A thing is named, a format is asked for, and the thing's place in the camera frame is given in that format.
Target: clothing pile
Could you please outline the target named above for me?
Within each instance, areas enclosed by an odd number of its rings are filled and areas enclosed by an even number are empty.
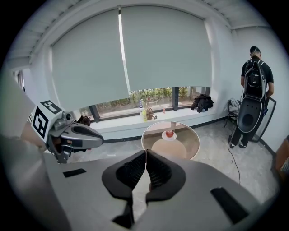
[[[230,99],[229,101],[231,101],[229,104],[229,112],[234,112],[235,114],[239,114],[239,108],[240,108],[239,102],[235,99]]]
[[[197,112],[208,111],[209,108],[213,107],[214,101],[211,99],[212,96],[201,94],[197,96],[191,105],[191,109],[197,108]]]

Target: person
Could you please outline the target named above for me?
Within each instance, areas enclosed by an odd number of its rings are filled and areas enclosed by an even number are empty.
[[[260,61],[261,60],[261,51],[257,46],[252,46],[250,48],[250,60],[248,60],[242,67],[242,74],[241,74],[241,85],[244,87],[245,84],[245,73],[246,73],[246,66],[248,64],[248,62],[254,62],[254,61]],[[262,62],[260,64],[261,69],[262,69],[262,73],[265,77],[266,80],[266,86],[267,84],[269,85],[269,90],[266,92],[266,98],[269,99],[269,97],[271,95],[273,95],[274,93],[274,80],[273,80],[273,74],[271,71],[271,68],[265,63]],[[264,104],[266,102],[265,101],[265,97],[261,100],[261,102]],[[250,133],[245,133],[243,134],[243,138],[239,144],[240,148],[245,148],[248,144],[248,142],[253,138],[253,136],[255,135],[255,133],[257,132],[262,120],[263,120],[264,114],[261,113],[260,119],[257,123],[257,125],[255,126],[255,128],[253,129],[252,132]],[[241,138],[241,134],[242,132],[240,131],[240,129],[238,128],[238,126],[236,127],[236,131],[231,139],[231,144],[230,144],[230,148],[234,148],[238,143],[239,140]]]

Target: person's arm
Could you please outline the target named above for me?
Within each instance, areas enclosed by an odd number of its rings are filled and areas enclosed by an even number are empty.
[[[266,98],[269,98],[271,95],[274,94],[274,80],[273,80],[273,74],[272,74],[271,68],[269,68],[269,71],[268,71],[267,81],[268,81],[269,90],[266,93]]]
[[[242,67],[242,73],[241,73],[241,85],[244,87],[245,85],[245,68],[246,68],[247,62]]]
[[[244,87],[245,85],[245,77],[244,76],[241,76],[241,85]]]
[[[269,89],[266,93],[266,98],[269,98],[271,95],[274,94],[274,84],[273,83],[268,83]]]

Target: white curtain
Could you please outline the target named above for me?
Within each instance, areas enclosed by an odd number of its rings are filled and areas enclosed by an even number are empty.
[[[131,90],[210,87],[211,48],[204,21],[156,6],[121,9]]]
[[[52,74],[66,110],[128,98],[118,10],[84,21],[57,41],[52,48]]]

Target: black cable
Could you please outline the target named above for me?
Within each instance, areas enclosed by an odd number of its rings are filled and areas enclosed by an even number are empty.
[[[229,149],[229,143],[230,143],[229,140],[228,140],[228,151],[231,153],[231,151],[230,151],[230,149]],[[238,168],[238,166],[237,166],[237,164],[236,164],[236,160],[235,160],[235,158],[234,158],[234,156],[233,156],[232,153],[231,153],[231,155],[232,155],[232,157],[233,157],[233,159],[234,159],[234,163],[235,163],[235,165],[236,165],[236,167],[237,167],[237,170],[238,170],[238,174],[239,174],[239,185],[240,185],[240,184],[241,184],[240,171],[239,171],[239,168]]]
[[[240,101],[241,101],[241,99],[242,99],[243,91],[244,91],[244,88],[243,88],[243,90],[242,90],[242,94],[241,94],[241,97],[240,97]],[[229,151],[230,153],[231,153],[231,151],[230,151],[230,149],[229,149],[229,143],[230,143],[230,141],[231,141],[231,139],[232,139],[232,135],[233,135],[234,131],[236,130],[236,128],[237,128],[237,124],[235,125],[235,127],[234,127],[234,129],[233,129],[233,132],[231,133],[231,135],[229,136],[229,139],[228,139],[228,151]],[[239,168],[238,168],[238,166],[237,166],[237,164],[236,164],[236,160],[235,160],[235,158],[234,158],[234,156],[233,156],[232,153],[231,153],[231,155],[232,155],[232,157],[233,157],[233,159],[234,159],[234,163],[235,163],[236,168],[237,168],[237,170],[238,170],[238,174],[239,174],[239,185],[240,185],[240,184],[241,184],[240,171],[239,171]]]

